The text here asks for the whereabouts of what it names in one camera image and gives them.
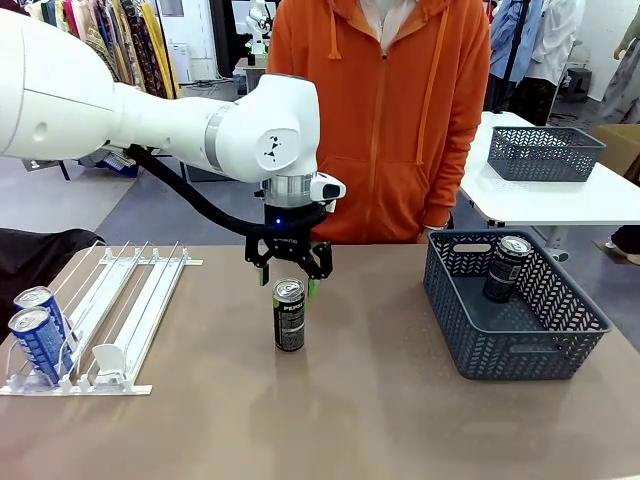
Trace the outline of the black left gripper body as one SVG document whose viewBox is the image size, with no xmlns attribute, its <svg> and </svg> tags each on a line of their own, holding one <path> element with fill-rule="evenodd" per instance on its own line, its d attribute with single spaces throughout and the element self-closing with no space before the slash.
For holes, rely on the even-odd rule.
<svg viewBox="0 0 640 480">
<path fill-rule="evenodd" d="M 302 228 L 287 230 L 283 233 L 285 227 L 308 218 L 314 220 L 314 223 L 307 222 Z M 276 229 L 276 235 L 264 239 L 263 242 L 269 246 L 272 258 L 297 263 L 302 260 L 303 255 L 309 251 L 310 247 L 316 244 L 312 241 L 311 232 L 324 219 L 325 207 L 320 203 L 312 202 L 309 205 L 292 208 L 265 204 L 265 224 L 273 226 Z"/>
</svg>

